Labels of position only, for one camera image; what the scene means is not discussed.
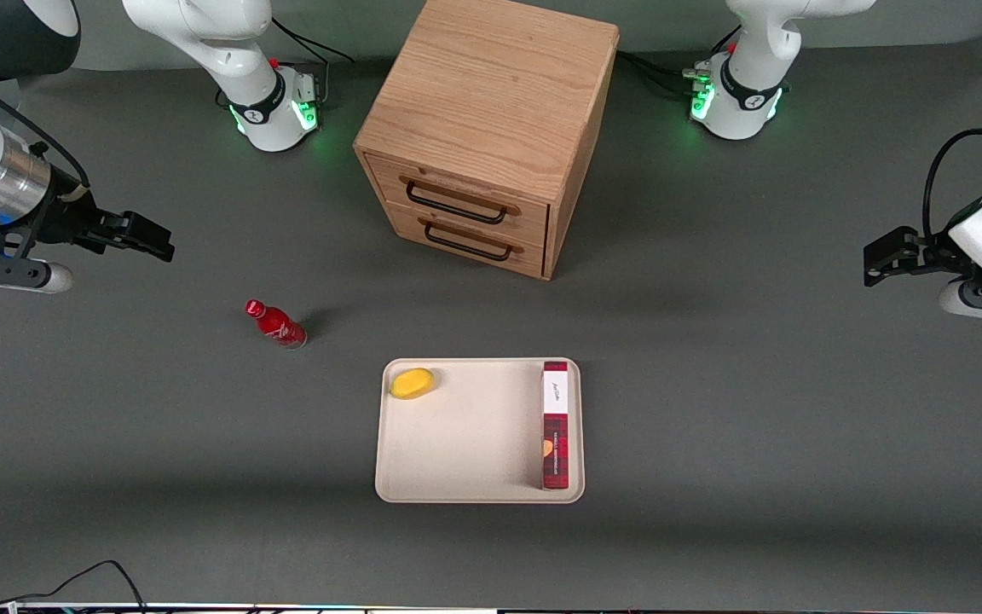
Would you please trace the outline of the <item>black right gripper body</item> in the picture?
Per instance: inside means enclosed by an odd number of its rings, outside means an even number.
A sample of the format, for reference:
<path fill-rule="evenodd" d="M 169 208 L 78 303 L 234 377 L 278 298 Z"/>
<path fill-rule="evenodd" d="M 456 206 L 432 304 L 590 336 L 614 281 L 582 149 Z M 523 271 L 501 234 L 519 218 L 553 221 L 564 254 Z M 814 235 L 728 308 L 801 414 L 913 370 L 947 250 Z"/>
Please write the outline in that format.
<path fill-rule="evenodd" d="M 70 192 L 78 187 L 77 180 L 66 175 L 51 176 L 42 201 L 25 217 L 32 241 L 82 247 L 97 255 L 108 247 L 128 248 L 120 234 L 121 215 L 98 207 L 90 191 L 69 199 Z"/>

